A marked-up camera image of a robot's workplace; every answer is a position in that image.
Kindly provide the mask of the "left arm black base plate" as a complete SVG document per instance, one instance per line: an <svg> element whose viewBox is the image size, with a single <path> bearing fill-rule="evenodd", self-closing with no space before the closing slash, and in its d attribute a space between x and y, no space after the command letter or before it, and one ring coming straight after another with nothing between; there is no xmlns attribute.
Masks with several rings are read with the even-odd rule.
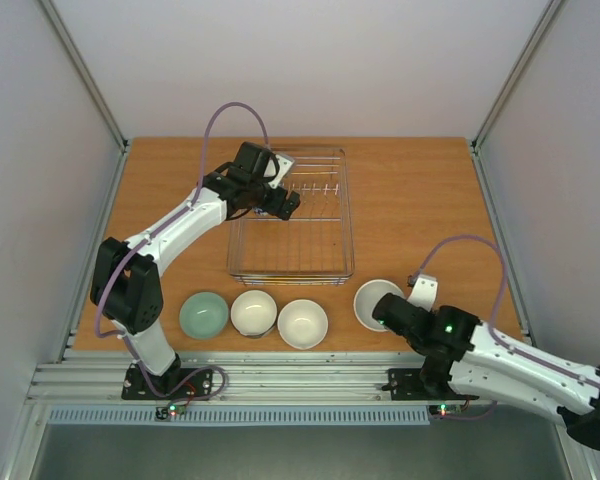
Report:
<svg viewBox="0 0 600 480"><path fill-rule="evenodd" d="M166 401L208 398L214 387L211 369L180 368L163 377L147 374L138 367L129 368L123 381L121 399L131 401Z"/></svg>

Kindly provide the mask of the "steel wire dish rack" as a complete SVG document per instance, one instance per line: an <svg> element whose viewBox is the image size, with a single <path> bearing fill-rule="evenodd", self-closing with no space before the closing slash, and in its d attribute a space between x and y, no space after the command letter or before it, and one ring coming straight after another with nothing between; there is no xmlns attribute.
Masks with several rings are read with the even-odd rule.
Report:
<svg viewBox="0 0 600 480"><path fill-rule="evenodd" d="M355 271L345 150L287 145L296 160L280 185L300 195L288 221L254 212L232 223L228 273L244 285L342 285Z"/></svg>

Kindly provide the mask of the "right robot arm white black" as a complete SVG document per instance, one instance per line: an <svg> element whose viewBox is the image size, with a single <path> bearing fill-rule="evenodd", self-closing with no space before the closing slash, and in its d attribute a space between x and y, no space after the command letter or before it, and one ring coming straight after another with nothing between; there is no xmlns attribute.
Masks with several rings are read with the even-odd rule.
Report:
<svg viewBox="0 0 600 480"><path fill-rule="evenodd" d="M419 379L432 397L454 393L505 403L600 451L600 364L556 357L456 307L430 311L391 293L372 316L423 356Z"/></svg>

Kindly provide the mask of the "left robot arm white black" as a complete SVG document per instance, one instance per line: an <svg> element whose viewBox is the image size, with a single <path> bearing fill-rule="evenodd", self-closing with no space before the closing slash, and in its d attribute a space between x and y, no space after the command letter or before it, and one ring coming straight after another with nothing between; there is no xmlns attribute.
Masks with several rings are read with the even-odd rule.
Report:
<svg viewBox="0 0 600 480"><path fill-rule="evenodd" d="M289 220L300 196L282 183L294 165L289 155L245 142L233 161L205 175L154 225L125 240L110 237L99 246L90 291L96 317L109 319L115 326L112 335L129 341L148 371L145 384L157 397L172 397L182 381L173 367L177 355L159 322L163 274L202 235L242 211Z"/></svg>

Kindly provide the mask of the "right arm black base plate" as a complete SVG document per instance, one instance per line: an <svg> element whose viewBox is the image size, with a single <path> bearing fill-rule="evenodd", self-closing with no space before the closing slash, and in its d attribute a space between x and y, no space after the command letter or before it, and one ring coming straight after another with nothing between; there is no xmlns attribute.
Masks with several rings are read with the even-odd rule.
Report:
<svg viewBox="0 0 600 480"><path fill-rule="evenodd" d="M381 390L390 394L392 401L464 401L475 400L476 396L460 395L449 387L435 390L426 387L421 379L420 368L390 368L387 371L387 383Z"/></svg>

